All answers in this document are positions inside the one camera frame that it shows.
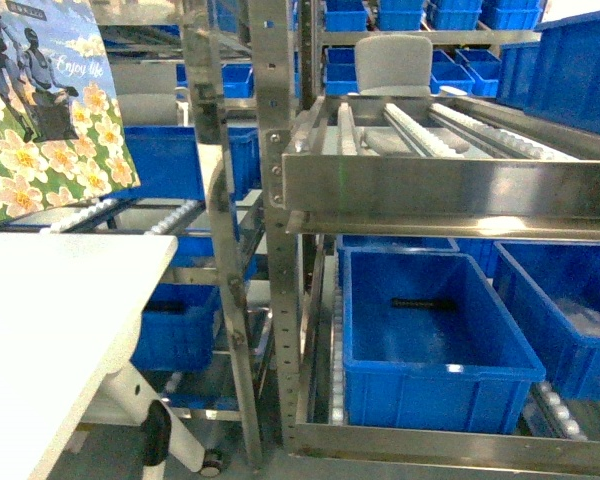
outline table leg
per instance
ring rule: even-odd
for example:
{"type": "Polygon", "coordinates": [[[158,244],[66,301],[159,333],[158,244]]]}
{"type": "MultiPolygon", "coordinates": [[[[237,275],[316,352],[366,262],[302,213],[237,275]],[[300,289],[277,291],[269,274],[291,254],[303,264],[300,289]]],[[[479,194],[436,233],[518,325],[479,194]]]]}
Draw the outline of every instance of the table leg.
{"type": "MultiPolygon", "coordinates": [[[[127,363],[119,372],[107,375],[101,388],[138,425],[147,419],[152,403],[160,401],[156,391],[131,363],[127,363]]],[[[169,452],[192,472],[200,471],[204,462],[204,447],[169,408],[166,411],[171,419],[169,452]]]]}

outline stainless steel panel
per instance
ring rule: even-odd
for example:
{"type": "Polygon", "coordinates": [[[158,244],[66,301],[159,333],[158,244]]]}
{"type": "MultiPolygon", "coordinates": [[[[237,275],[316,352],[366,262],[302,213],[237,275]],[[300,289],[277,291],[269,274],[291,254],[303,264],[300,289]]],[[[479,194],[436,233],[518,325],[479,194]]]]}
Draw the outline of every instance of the stainless steel panel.
{"type": "Polygon", "coordinates": [[[283,156],[288,210],[600,218],[600,162],[283,156]]]}
{"type": "Polygon", "coordinates": [[[600,241],[600,220],[309,214],[293,212],[292,233],[600,241]]]}
{"type": "Polygon", "coordinates": [[[427,37],[434,45],[502,45],[540,40],[540,34],[530,30],[323,32],[321,38],[322,44],[325,46],[355,45],[363,38],[399,33],[427,37]]]}

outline metal upright post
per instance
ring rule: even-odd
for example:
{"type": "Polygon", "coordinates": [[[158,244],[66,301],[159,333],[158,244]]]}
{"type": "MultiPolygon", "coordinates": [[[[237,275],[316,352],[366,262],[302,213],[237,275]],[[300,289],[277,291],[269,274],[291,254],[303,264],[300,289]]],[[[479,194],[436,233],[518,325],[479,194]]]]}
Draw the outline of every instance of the metal upright post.
{"type": "Polygon", "coordinates": [[[282,210],[282,152],[290,140],[295,111],[291,102],[293,32],[288,0],[251,0],[251,44],[260,126],[271,309],[278,366],[282,436],[295,447],[300,370],[300,284],[298,241],[286,234],[282,210]]]}
{"type": "Polygon", "coordinates": [[[218,285],[249,462],[259,467],[262,445],[249,357],[247,299],[237,239],[231,153],[227,134],[217,30],[206,0],[182,0],[182,47],[202,170],[218,285]]]}

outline shelf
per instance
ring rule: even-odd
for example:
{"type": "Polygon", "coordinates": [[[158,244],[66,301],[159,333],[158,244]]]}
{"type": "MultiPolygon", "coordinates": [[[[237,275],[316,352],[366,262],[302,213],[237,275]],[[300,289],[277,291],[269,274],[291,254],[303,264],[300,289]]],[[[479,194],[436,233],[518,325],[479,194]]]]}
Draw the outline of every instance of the shelf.
{"type": "Polygon", "coordinates": [[[505,43],[535,42],[540,33],[532,30],[433,30],[407,32],[322,32],[323,46],[355,45],[368,37],[387,35],[413,35],[425,37],[434,45],[503,45],[505,43]]]}
{"type": "MultiPolygon", "coordinates": [[[[333,259],[318,256],[326,265],[333,259]]],[[[600,441],[566,440],[561,438],[519,435],[491,435],[459,432],[404,430],[377,427],[335,425],[321,420],[319,410],[328,402],[330,375],[321,375],[324,365],[330,365],[332,355],[333,301],[335,278],[325,273],[314,277],[307,305],[307,347],[301,362],[301,380],[294,435],[301,453],[308,456],[402,462],[423,466],[493,469],[493,478],[509,478],[512,474],[533,472],[543,474],[600,475],[600,441]]],[[[600,408],[578,402],[582,412],[600,408]]]]}
{"type": "MultiPolygon", "coordinates": [[[[395,125],[394,130],[409,135],[395,125]]],[[[294,233],[483,236],[484,231],[505,230],[530,238],[600,239],[600,136],[474,99],[321,97],[283,154],[283,185],[284,208],[307,213],[293,215],[289,231],[294,233]],[[345,103],[353,114],[351,139],[356,127],[392,126],[384,113],[386,104],[394,103],[422,127],[447,127],[478,146],[479,153],[489,150],[502,156],[468,153],[467,158],[454,158],[450,151],[444,158],[417,149],[391,156],[335,154],[324,148],[325,138],[338,125],[337,112],[345,103]],[[470,114],[471,121],[480,119],[548,146],[559,145],[559,155],[551,160],[525,157],[522,150],[485,137],[474,127],[441,123],[431,110],[434,104],[470,114]]]]}

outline poster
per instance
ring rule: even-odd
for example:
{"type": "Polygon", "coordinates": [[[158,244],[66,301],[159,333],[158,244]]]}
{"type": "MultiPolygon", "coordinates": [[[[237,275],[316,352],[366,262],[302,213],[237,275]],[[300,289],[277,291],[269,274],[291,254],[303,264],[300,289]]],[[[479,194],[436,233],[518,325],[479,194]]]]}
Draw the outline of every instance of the poster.
{"type": "Polygon", "coordinates": [[[0,221],[139,184],[88,0],[0,0],[0,221]]]}

